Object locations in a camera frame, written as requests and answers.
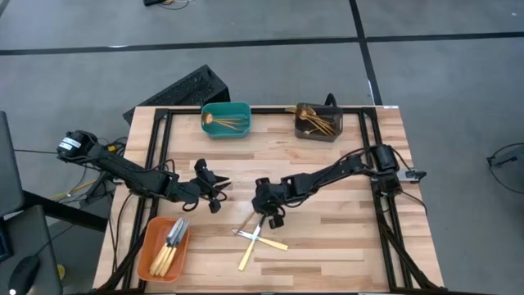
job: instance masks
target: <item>computer mouse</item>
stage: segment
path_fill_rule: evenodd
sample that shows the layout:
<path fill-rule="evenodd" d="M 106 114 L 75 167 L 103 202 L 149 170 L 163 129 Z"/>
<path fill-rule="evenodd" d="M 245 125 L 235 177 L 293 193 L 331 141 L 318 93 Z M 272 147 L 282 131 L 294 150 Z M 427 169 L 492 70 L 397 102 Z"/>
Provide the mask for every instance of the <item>computer mouse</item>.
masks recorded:
<path fill-rule="evenodd" d="M 33 286 L 40 267 L 38 255 L 24 257 L 13 270 L 9 279 L 9 295 L 25 295 Z"/>

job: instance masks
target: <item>black stand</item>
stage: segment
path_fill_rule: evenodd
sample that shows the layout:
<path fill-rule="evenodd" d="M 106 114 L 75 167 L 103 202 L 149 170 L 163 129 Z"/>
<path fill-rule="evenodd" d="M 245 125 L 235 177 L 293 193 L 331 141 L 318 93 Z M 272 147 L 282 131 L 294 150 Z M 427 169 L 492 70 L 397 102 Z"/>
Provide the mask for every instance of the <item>black stand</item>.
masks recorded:
<path fill-rule="evenodd" d="M 21 210 L 40 205 L 46 216 L 57 218 L 88 229 L 94 229 L 99 232 L 106 232 L 107 219 L 105 218 L 60 204 L 59 202 L 48 200 L 45 197 L 40 197 L 39 195 L 26 191 L 24 191 L 24 198 L 25 203 Z"/>

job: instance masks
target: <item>brown container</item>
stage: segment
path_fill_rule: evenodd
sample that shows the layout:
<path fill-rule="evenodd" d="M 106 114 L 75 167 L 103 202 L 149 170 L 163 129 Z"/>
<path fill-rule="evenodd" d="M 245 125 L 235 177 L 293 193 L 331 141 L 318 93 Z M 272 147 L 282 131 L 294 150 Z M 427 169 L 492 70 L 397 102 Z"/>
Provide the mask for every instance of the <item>brown container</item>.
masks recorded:
<path fill-rule="evenodd" d="M 177 247 L 173 262 L 165 277 L 162 278 L 159 275 L 149 274 L 149 267 L 165 245 L 165 237 L 167 237 L 176 221 L 174 218 L 155 217 L 147 225 L 142 254 L 140 255 L 140 261 L 138 261 L 138 277 L 140 279 L 148 282 L 171 283 L 182 274 L 186 260 L 187 241 L 189 240 L 189 227 L 187 227 L 186 233 Z"/>

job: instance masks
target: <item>wooden handle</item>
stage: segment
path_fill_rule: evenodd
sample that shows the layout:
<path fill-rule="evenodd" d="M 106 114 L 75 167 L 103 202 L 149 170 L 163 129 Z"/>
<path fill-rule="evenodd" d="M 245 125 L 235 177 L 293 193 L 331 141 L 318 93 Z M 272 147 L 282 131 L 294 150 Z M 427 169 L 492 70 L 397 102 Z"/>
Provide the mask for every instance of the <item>wooden handle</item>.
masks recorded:
<path fill-rule="evenodd" d="M 164 252 L 166 252 L 166 251 L 167 251 L 167 243 L 164 244 L 164 246 L 161 248 L 160 252 L 158 252 L 158 254 L 156 255 L 156 258 L 153 261 L 153 263 L 151 263 L 151 266 L 149 267 L 149 274 L 150 275 L 155 274 L 155 270 L 158 267 L 158 265 L 160 264 L 160 261 L 164 257 Z"/>
<path fill-rule="evenodd" d="M 246 268 L 246 264 L 249 260 L 249 256 L 251 255 L 251 251 L 253 250 L 253 246 L 255 246 L 255 240 L 251 240 L 251 243 L 249 244 L 246 253 L 244 253 L 244 257 L 242 258 L 242 261 L 240 261 L 240 265 L 238 266 L 239 270 L 244 271 L 244 269 Z"/>
<path fill-rule="evenodd" d="M 171 253 L 172 250 L 173 250 L 173 248 L 167 247 L 167 251 L 164 253 L 162 259 L 160 260 L 160 264 L 156 267 L 155 272 L 153 273 L 153 275 L 160 275 L 160 273 L 162 271 L 162 267 L 164 266 L 165 261 L 169 258 L 169 254 Z"/>
<path fill-rule="evenodd" d="M 275 242 L 275 241 L 268 240 L 266 238 L 261 238 L 261 237 L 259 237 L 259 241 L 261 241 L 264 244 L 268 244 L 271 247 L 275 247 L 277 249 L 280 249 L 280 250 L 283 250 L 283 251 L 287 251 L 287 245 L 285 245 L 283 243 Z"/>
<path fill-rule="evenodd" d="M 174 253 L 177 251 L 177 248 L 173 248 L 171 250 L 171 253 L 169 254 L 169 257 L 165 261 L 164 265 L 162 266 L 162 271 L 160 272 L 160 276 L 163 278 L 165 274 L 167 274 L 167 271 L 169 270 L 169 267 L 171 266 L 171 262 L 173 262 Z"/>

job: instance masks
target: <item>teal bowl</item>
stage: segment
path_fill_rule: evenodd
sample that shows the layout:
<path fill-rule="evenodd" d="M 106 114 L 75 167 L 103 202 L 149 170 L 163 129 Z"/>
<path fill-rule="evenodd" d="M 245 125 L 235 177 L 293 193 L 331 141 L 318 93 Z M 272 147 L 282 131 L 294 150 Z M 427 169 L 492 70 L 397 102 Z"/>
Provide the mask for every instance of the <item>teal bowl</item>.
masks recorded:
<path fill-rule="evenodd" d="M 206 132 L 207 136 L 215 139 L 226 138 L 244 138 L 249 134 L 251 127 L 251 108 L 245 102 L 217 102 L 208 103 L 202 108 L 202 114 L 210 113 L 213 119 L 243 119 L 241 125 L 233 125 L 235 128 L 229 128 L 220 123 L 213 122 L 211 124 L 204 124 L 202 122 L 202 130 Z"/>

